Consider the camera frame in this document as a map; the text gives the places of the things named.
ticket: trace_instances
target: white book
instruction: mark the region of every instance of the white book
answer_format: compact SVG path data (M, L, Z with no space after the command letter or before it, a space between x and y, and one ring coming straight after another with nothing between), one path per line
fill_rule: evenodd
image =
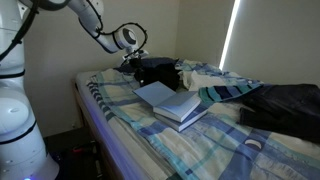
M136 89L134 93L149 103L153 112L179 122L183 122L201 102L197 91L176 93L159 81Z
M170 118L164 117L160 114L155 113L155 117L162 121L163 123L167 124L171 128L175 129L176 131L180 132L190 126L192 123L196 122L202 116L204 116L208 111L208 108L203 105L198 105L196 109L194 109L189 116L183 122L177 122Z

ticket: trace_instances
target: cable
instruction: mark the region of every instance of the cable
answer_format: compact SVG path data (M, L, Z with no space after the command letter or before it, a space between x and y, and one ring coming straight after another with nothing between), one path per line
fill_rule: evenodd
M20 27L16 36L13 38L9 47L3 53L1 53L0 62L10 53L10 51L13 48L16 47L17 44L22 43L22 39L26 35L26 33L28 32L29 28L31 27L36 14L39 14L39 12L37 11L37 9L39 7L39 2L40 2L40 0L34 0L26 20L23 22L22 26Z
M139 46L138 49L136 49L136 50L134 50L133 52L127 54L127 55L125 56L125 58L128 58L128 57L131 56L132 54L137 53L139 50L141 50L141 49L144 47L145 44L147 44L147 40L148 40L147 30L145 30L145 29L144 29L142 26L140 26L140 24L138 24L138 23L128 22L128 23L122 24L122 25L119 26L116 30L114 30L114 31L112 31L112 32L110 32L110 33L105 33L105 32L103 32L103 31L102 31L102 30L103 30L103 22L102 22L102 19L101 19L101 15L98 14L96 8L93 6L93 4L92 4L89 0L87 0L87 2L88 2L88 4L90 5L90 7L93 9L93 11L94 11L94 13L96 14L96 16L98 17L99 22L100 22L100 26L101 26L100 28L97 27L96 32L98 33L98 35L95 36L95 37L93 37L93 38L98 38L100 35L112 35L112 36L114 36L114 34L115 34L117 31L119 31L121 28L123 28L124 26L127 26L127 25L135 25L135 26L137 26L137 27L143 32L143 34L144 34L144 41L143 41L143 43Z

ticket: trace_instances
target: bed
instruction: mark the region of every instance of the bed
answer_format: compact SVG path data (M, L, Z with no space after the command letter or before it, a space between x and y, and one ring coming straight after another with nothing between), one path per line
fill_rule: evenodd
M196 89L190 77L211 76L216 85L259 86L259 81L221 72L206 63L148 59L146 66L174 63L181 89ZM75 96L83 123L101 145L112 179L317 179L320 146L241 126L237 101L208 103L208 113L178 133L154 118L130 67L79 73Z

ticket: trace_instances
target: black cloth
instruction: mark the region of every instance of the black cloth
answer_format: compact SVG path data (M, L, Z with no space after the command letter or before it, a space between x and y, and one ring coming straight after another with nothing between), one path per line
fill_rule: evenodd
M174 65L160 64L155 68L142 67L137 69L134 77L140 82L140 86L145 86L156 81L160 81L170 89L176 91L179 87L180 76Z
M130 60L130 63L120 67L116 67L114 69L122 73L134 73L138 67L155 68L160 64L175 65L176 62L177 62L177 59L172 59L169 57L144 58L144 59L140 59L140 61L138 62L135 62L135 59L133 59L132 61Z
M320 90L316 85L263 86L242 97L239 124L320 143Z

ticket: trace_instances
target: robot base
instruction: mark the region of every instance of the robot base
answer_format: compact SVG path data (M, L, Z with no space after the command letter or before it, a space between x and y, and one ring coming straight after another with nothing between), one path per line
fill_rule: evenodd
M1 180L54 180L59 173L37 125L22 139L0 145L0 169Z

